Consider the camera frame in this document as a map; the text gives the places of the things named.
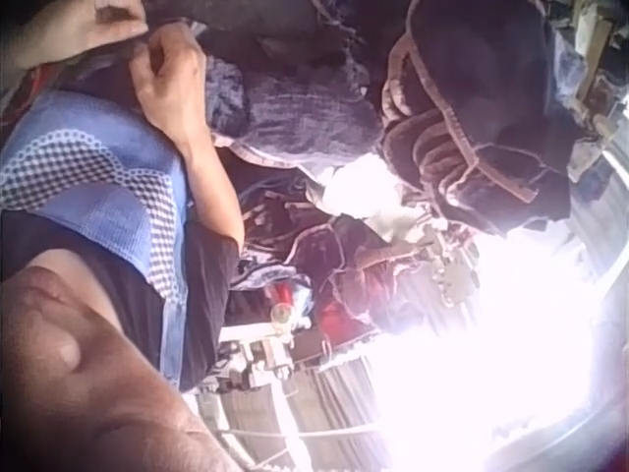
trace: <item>finger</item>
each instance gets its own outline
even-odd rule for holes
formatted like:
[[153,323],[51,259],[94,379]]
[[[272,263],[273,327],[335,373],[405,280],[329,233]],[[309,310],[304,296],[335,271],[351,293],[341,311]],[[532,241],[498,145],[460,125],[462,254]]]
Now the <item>finger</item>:
[[136,47],[134,57],[129,61],[129,70],[136,93],[152,88],[155,75],[150,67],[150,52],[146,44],[140,44]]
[[168,53],[171,51],[191,46],[194,49],[200,49],[193,31],[185,23],[164,25],[150,37],[148,45],[151,48],[160,47],[163,49],[165,56],[168,56]]
[[94,6],[96,10],[107,7],[120,8],[126,10],[135,20],[146,20],[146,11],[142,0],[94,0]]
[[109,24],[93,25],[87,33],[87,47],[94,47],[124,41],[148,31],[143,20],[125,20]]

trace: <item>corrugated metal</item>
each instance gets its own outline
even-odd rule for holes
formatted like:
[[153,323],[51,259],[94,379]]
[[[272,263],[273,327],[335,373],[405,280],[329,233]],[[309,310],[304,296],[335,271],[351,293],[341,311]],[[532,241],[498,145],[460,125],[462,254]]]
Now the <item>corrugated metal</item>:
[[[378,421],[370,366],[358,359],[320,374],[302,371],[284,385],[301,432],[341,430]],[[304,439],[313,470],[379,471],[391,458],[379,433]]]
[[629,192],[614,175],[600,200],[572,202],[570,225],[588,248],[594,269],[603,274],[615,261],[629,235]]
[[[234,391],[222,395],[221,399],[230,429],[280,433],[270,387],[251,392]],[[255,463],[263,462],[286,448],[283,439],[241,437],[240,441]],[[273,461],[273,465],[295,467],[289,454],[282,454]]]

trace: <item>cable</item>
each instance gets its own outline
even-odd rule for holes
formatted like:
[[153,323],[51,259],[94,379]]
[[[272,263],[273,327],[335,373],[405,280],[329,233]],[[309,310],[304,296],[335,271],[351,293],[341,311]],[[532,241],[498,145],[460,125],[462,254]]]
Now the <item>cable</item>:
[[354,426],[352,428],[343,428],[341,430],[328,430],[328,431],[311,431],[306,433],[294,433],[290,435],[283,435],[281,433],[263,433],[254,431],[242,431],[242,430],[219,430],[211,429],[213,433],[220,435],[233,435],[246,438],[269,438],[278,440],[293,440],[295,438],[335,438],[337,436],[354,436],[365,435],[369,433],[376,433],[380,431],[380,425],[378,423],[370,423],[362,426]]

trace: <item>black shirt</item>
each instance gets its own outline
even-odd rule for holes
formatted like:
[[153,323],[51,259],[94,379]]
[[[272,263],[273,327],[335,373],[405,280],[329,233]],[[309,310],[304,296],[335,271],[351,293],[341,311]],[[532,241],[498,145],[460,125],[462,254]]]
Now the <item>black shirt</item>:
[[[159,369],[164,300],[126,261],[52,220],[24,211],[2,212],[1,281],[39,254],[65,249],[79,255],[109,295],[127,337]],[[190,390],[216,361],[225,318],[229,281],[238,263],[238,245],[197,221],[188,221],[184,240],[188,311],[180,389]]]

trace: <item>clothing pile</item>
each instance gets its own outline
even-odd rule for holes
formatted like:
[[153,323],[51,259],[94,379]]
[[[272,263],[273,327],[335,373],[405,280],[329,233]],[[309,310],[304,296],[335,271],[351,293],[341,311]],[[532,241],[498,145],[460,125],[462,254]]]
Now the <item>clothing pile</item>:
[[409,192],[491,234],[567,217],[584,132],[562,104],[564,46],[525,0],[414,0],[382,90],[382,155]]
[[[397,178],[401,205],[429,207],[451,228],[503,235],[569,215],[567,165],[584,131],[564,103],[584,67],[533,3],[290,2],[315,25],[304,32],[310,40],[274,36],[269,12],[242,34],[235,19],[212,23],[222,7],[151,3],[154,26],[167,21],[159,13],[167,5],[210,55],[207,122],[226,146],[247,229],[233,297],[292,279],[353,319],[370,324],[370,313],[386,311],[397,271],[419,264],[421,248],[385,243],[307,197],[325,172],[370,153]],[[254,3],[239,5],[262,8]],[[277,31],[285,20],[278,14]],[[132,50],[96,51],[64,87],[139,110]]]
[[362,221],[330,216],[305,202],[306,179],[297,171],[267,172],[252,188],[238,176],[258,173],[253,166],[231,161],[227,170],[241,199],[247,233],[234,292],[299,280],[313,290],[320,306],[337,303],[346,315],[371,324],[370,312],[393,297],[396,264],[413,266],[421,259],[413,246],[392,247]]

